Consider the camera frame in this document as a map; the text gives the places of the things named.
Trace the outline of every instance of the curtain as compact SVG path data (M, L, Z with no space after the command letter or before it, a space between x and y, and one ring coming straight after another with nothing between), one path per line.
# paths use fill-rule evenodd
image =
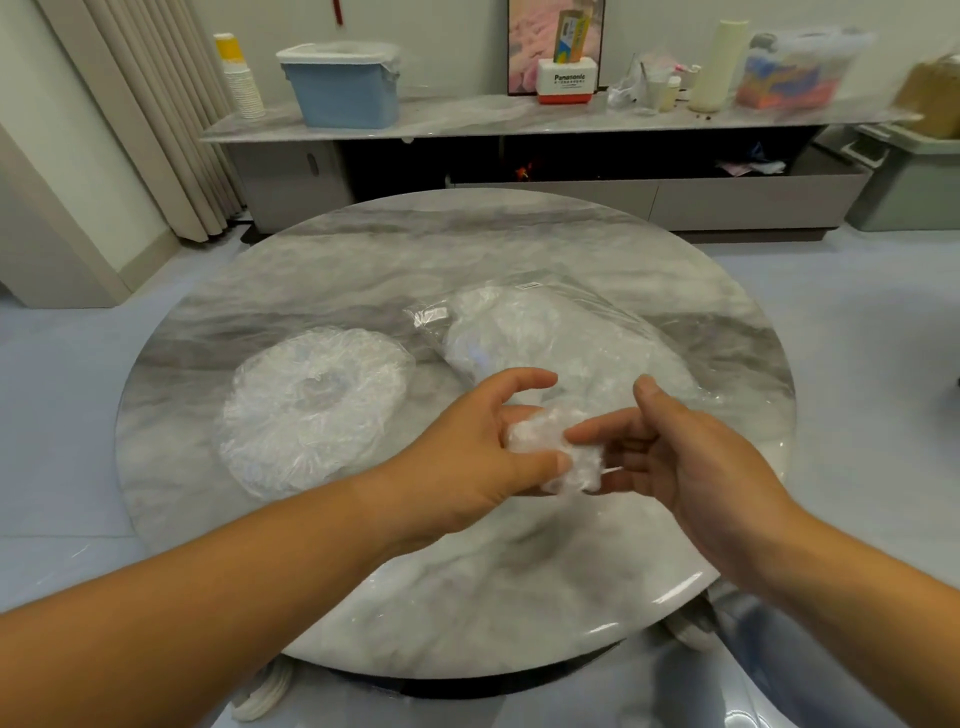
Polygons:
M222 232L240 181L200 133L232 109L187 0L37 0L180 237Z

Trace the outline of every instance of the gray marble surface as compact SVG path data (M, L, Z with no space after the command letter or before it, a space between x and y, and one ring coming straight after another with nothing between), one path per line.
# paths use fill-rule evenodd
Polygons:
M136 532L162 551L259 505L211 447L233 370L251 355L324 324L383 331L408 346L419 363L372 460L383 459L462 391L403 306L481 274L551 262L672 337L717 413L783 473L792 377L763 313L719 266L666 231L592 203L439 190L298 225L238 256L171 311L137 358L117 420ZM650 499L515 498L385 565L286 652L396 677L514 671L633 634L715 575Z
M635 109L608 109L604 93L589 104L544 106L533 96L415 98L400 102L400 118L388 129L318 129L303 123L296 103L267 109L259 119L234 113L207 129L201 140L225 144L320 139L388 139L418 136L486 136L523 133L633 132L683 129L874 124L916 118L887 108L888 99L837 99L823 109L746 109L733 104L698 114L684 103L668 113L644 115Z

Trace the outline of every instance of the blue plastic bin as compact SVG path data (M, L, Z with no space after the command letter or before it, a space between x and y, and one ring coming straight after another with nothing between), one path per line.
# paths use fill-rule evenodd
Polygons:
M384 129L399 117L399 48L305 43L276 54L308 127Z

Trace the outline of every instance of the right hand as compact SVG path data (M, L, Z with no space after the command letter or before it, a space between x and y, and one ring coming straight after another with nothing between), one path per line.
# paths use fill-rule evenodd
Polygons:
M564 434L606 446L600 493L637 492L665 505L687 538L741 589L762 593L764 563L812 521L745 438L687 409L651 376L634 384L637 407L595 417Z

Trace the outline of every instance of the light blue floor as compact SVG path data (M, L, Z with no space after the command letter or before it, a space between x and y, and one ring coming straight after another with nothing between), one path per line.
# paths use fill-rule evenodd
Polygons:
M117 488L116 405L154 327L240 247L184 251L110 310L0 298L0 609L144 555ZM790 490L960 586L960 233L703 250L757 298L790 359Z

